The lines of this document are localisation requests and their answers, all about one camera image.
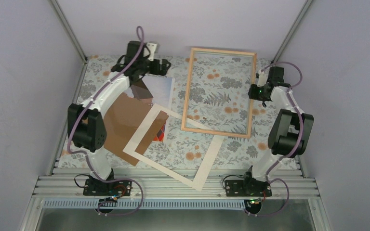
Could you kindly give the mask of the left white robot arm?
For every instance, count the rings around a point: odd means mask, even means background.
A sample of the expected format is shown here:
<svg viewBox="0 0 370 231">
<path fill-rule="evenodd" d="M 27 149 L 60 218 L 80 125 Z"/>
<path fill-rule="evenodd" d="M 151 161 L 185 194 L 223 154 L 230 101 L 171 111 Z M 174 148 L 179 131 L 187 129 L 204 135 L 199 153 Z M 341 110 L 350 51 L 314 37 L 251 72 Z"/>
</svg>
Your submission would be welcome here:
<svg viewBox="0 0 370 231">
<path fill-rule="evenodd" d="M 111 67 L 104 84 L 81 104 L 67 110 L 67 151 L 84 155 L 96 189 L 103 195 L 113 192 L 113 170 L 108 163 L 104 143 L 107 132 L 104 116 L 113 102 L 146 74 L 164 76 L 171 67 L 166 59 L 156 59 L 158 44 L 130 41 L 125 55 Z"/>
</svg>

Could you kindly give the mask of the cream mat board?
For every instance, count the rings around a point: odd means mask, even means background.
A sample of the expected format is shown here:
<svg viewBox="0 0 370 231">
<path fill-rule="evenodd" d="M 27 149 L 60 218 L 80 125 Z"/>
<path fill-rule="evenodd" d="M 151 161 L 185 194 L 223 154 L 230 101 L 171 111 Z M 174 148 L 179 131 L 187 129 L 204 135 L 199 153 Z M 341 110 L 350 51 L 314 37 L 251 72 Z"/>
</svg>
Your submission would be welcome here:
<svg viewBox="0 0 370 231">
<path fill-rule="evenodd" d="M 124 147 L 123 152 L 138 159 L 139 161 L 155 168 L 156 170 L 164 173 L 165 175 L 172 177 L 173 179 L 197 190 L 201 191 L 206 179 L 212 169 L 213 163 L 219 153 L 219 150 L 224 141 L 224 136 L 214 135 L 213 139 L 203 157 L 202 163 L 200 164 L 193 180 L 190 180 L 183 175 L 174 172 L 157 162 L 139 154 L 136 152 L 136 149 L 139 143 L 142 141 L 148 129 L 151 127 L 152 123 L 156 120 L 160 112 L 165 112 L 167 115 L 172 116 L 177 119 L 181 119 L 182 115 L 176 113 L 168 108 L 165 108 L 159 104 L 154 104 L 150 111 L 147 113 L 142 123 L 139 125 L 138 129 L 135 131 L 131 139 L 128 141 L 127 145 Z"/>
</svg>

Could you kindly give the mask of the brown backing board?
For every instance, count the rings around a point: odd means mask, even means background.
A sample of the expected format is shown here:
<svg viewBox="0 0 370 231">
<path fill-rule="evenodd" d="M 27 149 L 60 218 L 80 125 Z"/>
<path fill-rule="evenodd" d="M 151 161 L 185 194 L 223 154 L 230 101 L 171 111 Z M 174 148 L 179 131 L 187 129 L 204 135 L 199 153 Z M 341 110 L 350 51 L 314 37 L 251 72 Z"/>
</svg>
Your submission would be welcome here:
<svg viewBox="0 0 370 231">
<path fill-rule="evenodd" d="M 139 160 L 124 153 L 123 149 L 137 131 L 150 109 L 150 105 L 138 99 L 131 98 L 126 93 L 122 93 L 110 106 L 103 119 L 106 128 L 105 149 L 110 151 L 113 157 L 119 157 L 129 163 L 130 167 L 136 166 Z M 137 153 L 141 155 L 145 153 L 168 118 L 169 116 L 165 112 L 159 112 L 145 136 L 138 144 L 136 148 Z"/>
</svg>

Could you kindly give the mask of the teal wooden picture frame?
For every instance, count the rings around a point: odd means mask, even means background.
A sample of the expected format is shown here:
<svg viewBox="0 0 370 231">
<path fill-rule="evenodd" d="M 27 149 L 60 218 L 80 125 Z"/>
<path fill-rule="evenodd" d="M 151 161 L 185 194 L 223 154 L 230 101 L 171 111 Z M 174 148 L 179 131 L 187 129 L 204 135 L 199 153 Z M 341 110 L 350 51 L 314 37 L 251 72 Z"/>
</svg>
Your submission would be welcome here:
<svg viewBox="0 0 370 231">
<path fill-rule="evenodd" d="M 182 130 L 249 138 L 256 64 L 255 52 L 192 48 Z"/>
</svg>

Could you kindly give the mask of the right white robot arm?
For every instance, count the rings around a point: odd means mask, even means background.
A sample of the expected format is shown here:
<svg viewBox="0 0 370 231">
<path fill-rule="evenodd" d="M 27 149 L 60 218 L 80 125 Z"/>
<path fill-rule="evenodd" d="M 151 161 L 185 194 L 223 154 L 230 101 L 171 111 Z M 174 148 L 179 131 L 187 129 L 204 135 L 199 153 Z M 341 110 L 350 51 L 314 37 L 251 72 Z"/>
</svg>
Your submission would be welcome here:
<svg viewBox="0 0 370 231">
<path fill-rule="evenodd" d="M 261 70 L 257 84 L 252 84 L 249 97 L 265 105 L 273 102 L 279 113 L 268 136 L 268 152 L 245 172 L 242 191 L 248 195 L 264 195 L 270 187 L 270 176 L 282 160 L 302 155 L 307 147 L 314 117 L 301 109 L 293 96 L 293 85 L 284 81 L 284 68 L 275 64 Z"/>
</svg>

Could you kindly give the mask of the printed photo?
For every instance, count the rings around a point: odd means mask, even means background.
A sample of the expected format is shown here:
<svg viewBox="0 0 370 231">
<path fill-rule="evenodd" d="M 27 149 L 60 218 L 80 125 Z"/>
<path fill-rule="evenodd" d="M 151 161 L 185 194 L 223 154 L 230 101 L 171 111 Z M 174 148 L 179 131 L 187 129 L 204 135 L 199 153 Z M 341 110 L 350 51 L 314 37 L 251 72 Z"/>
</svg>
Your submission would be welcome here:
<svg viewBox="0 0 370 231">
<path fill-rule="evenodd" d="M 170 109 L 172 105 L 173 78 L 145 76 L 141 81 L 133 84 L 124 94 L 128 98 L 138 101 L 146 108 L 151 109 L 154 104 L 158 104 Z"/>
</svg>

